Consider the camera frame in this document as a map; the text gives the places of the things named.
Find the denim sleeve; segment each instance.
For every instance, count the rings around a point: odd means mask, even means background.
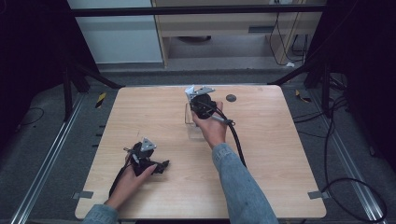
[[[278,223],[259,185],[229,145],[215,146],[212,159],[219,172],[231,223]]]
[[[114,224],[117,223],[117,218],[119,214],[116,209],[105,205],[96,204],[94,205],[84,220],[82,224]]]

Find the cabinet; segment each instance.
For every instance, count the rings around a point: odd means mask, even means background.
[[[270,0],[151,0],[154,7],[190,7],[190,6],[240,6],[268,5]],[[293,4],[322,4],[325,0],[293,0]],[[278,30],[274,30],[276,13],[235,13],[209,15],[159,15],[156,16],[158,35],[163,52],[163,61],[167,65],[169,40],[175,36],[205,35],[265,35],[272,34],[271,45],[276,60],[286,61],[288,51],[296,35],[312,35],[318,25],[321,12],[280,13]]]

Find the hand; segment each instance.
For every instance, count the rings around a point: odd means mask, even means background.
[[[219,110],[222,110],[222,102],[216,102],[216,105]],[[225,123],[212,118],[199,119],[194,112],[192,112],[192,120],[201,128],[202,134],[210,148],[213,149],[216,145],[225,143],[225,134],[227,131],[227,125]]]
[[[132,195],[137,192],[139,187],[151,176],[156,167],[157,164],[151,165],[140,176],[134,174],[134,168],[132,166],[125,168],[119,183],[105,204],[116,210],[120,210],[121,206],[128,201]]]

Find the gray floor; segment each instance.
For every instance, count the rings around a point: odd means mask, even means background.
[[[292,68],[277,65],[263,36],[212,36],[208,42],[192,43],[173,40],[170,60],[166,68],[135,69],[133,72],[103,73],[109,79],[127,86],[136,85],[177,85],[177,84],[265,84],[283,77]],[[290,113],[293,117],[318,112],[315,103],[306,103],[296,97],[300,90],[311,98],[319,89],[305,91],[302,80],[304,75],[282,86]],[[74,99],[82,95],[83,103],[76,122],[64,142],[62,150],[49,173],[48,179],[36,199],[29,222],[68,223],[76,222],[74,216],[78,201],[72,194],[81,191],[90,170],[96,147],[100,142],[102,125],[106,125],[117,90],[111,90],[89,78],[89,93],[74,92]],[[101,108],[95,108],[101,92],[106,99]],[[332,92],[332,98],[340,96]],[[39,107],[44,115],[37,122],[22,125],[9,143],[9,155],[1,161],[0,173],[0,220],[8,223],[26,192],[35,180],[35,174],[47,153],[56,134],[63,125],[64,104],[63,88],[57,86],[37,95],[32,107]],[[30,110],[22,123],[28,123],[41,116],[39,109]],[[369,146],[361,134],[347,107],[338,109],[334,114],[336,131],[356,163],[364,180],[373,186],[386,201],[389,215],[388,223],[396,223],[396,175],[389,165],[380,158],[370,156]],[[304,150],[311,165],[319,188],[324,181],[324,138],[327,127],[325,119],[318,118],[296,124],[300,132]],[[345,165],[332,142],[329,144],[328,169],[330,179],[347,176]],[[350,210],[365,216],[361,201],[351,184],[340,184],[334,194]],[[324,200],[328,214],[306,223],[361,223],[344,212],[332,199]]]

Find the floor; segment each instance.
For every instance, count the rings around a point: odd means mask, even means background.
[[[303,40],[294,46],[298,54]],[[127,86],[136,85],[177,85],[177,84],[265,84],[283,77],[292,67],[278,65],[262,35],[253,36],[212,36],[209,41],[193,39],[172,40],[166,67],[136,68],[134,71],[118,73],[104,72],[103,75],[117,83]],[[340,80],[343,76],[335,75]],[[64,105],[62,86],[43,91],[35,97],[32,109],[21,122],[19,131],[9,143],[9,153],[1,160],[0,171],[0,223],[8,223],[17,210],[24,204],[23,199],[31,196],[32,204],[23,207],[28,215],[28,223],[75,223],[74,210],[77,200],[72,199],[75,192],[83,189],[86,176],[91,168],[95,150],[100,143],[103,126],[111,111],[117,90],[111,90],[93,79],[88,78],[91,89],[88,93],[76,93],[75,102],[81,101],[78,115],[67,129],[67,138],[57,139],[64,128]],[[282,86],[291,115],[318,113],[320,88],[306,90],[303,86],[304,75],[300,75]],[[299,90],[302,100],[296,96]],[[106,92],[106,99],[100,108],[95,108],[98,96]],[[340,91],[332,91],[332,99],[342,97]],[[329,138],[328,152],[323,150],[325,136],[330,121],[323,116],[308,122],[296,123],[305,153],[320,188],[324,181],[323,157],[328,156],[328,173],[331,179],[343,176],[361,177],[374,186],[385,200],[389,214],[383,223],[396,223],[396,175],[381,158],[373,158],[353,115],[343,106],[334,113],[335,131]],[[53,143],[58,141],[59,151],[53,151]],[[43,171],[41,165],[49,169]],[[36,175],[44,174],[43,181]],[[32,183],[38,192],[29,194]],[[367,218],[364,204],[372,200],[365,195],[362,186],[340,184],[334,194],[348,209],[360,217]],[[362,223],[350,216],[332,200],[324,200],[328,209],[326,217],[307,220],[305,223]],[[282,223],[300,223],[304,220],[280,220]]]

